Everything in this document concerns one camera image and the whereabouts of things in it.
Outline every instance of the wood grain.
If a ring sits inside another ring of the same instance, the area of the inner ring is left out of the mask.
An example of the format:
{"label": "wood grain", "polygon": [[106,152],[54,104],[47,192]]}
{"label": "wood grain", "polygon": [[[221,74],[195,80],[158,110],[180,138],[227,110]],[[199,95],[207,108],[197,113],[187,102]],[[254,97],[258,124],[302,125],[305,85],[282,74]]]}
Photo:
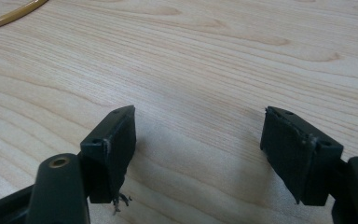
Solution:
{"label": "wood grain", "polygon": [[331,223],[333,199],[296,205],[259,142],[274,105],[358,156],[358,1],[48,1],[0,28],[0,198],[124,105],[133,202],[93,223]]}

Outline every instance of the black bracket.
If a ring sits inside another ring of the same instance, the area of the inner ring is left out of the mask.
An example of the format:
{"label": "black bracket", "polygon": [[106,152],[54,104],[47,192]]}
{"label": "black bracket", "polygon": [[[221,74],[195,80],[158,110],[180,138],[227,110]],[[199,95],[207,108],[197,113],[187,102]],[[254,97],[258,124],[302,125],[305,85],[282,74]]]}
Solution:
{"label": "black bracket", "polygon": [[135,108],[109,113],[81,143],[78,155],[60,154],[43,161],[34,185],[0,200],[0,223],[90,223],[86,199],[114,202],[135,151]]}
{"label": "black bracket", "polygon": [[341,160],[340,143],[296,114],[269,106],[260,147],[297,203],[324,206],[331,194],[335,223],[358,223],[358,157]]}

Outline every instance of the light wood surface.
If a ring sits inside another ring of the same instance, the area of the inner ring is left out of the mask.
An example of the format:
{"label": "light wood surface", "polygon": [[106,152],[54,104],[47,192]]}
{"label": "light wood surface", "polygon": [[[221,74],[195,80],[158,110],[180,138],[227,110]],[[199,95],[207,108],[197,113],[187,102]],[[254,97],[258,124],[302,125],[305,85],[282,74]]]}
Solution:
{"label": "light wood surface", "polygon": [[48,1],[0,28],[0,198],[124,105],[133,202],[93,223],[331,223],[334,200],[296,205],[259,142],[274,105],[358,155],[358,1]]}

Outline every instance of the round hole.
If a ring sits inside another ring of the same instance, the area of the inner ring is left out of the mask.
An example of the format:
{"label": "round hole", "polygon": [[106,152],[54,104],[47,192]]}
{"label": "round hole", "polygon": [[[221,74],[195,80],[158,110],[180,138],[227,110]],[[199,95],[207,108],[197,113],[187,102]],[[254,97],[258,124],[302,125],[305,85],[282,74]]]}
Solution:
{"label": "round hole", "polygon": [[59,157],[57,159],[55,159],[54,161],[51,161],[49,164],[49,167],[51,168],[60,168],[63,167],[64,165],[69,163],[69,159],[66,157]]}
{"label": "round hole", "polygon": [[331,146],[331,143],[330,142],[327,142],[327,141],[319,141],[320,144],[324,145],[324,146],[327,146],[327,147],[330,147]]}

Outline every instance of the cable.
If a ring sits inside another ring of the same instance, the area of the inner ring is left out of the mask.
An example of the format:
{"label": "cable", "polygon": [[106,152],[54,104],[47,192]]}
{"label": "cable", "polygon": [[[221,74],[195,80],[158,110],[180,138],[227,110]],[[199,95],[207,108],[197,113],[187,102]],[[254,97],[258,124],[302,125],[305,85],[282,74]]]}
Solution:
{"label": "cable", "polygon": [[0,16],[0,26],[6,25],[11,23],[19,18],[29,14],[30,12],[34,11],[35,9],[41,7],[45,4],[48,0],[33,0],[27,5],[23,7],[19,7],[14,11],[11,11],[3,16]]}

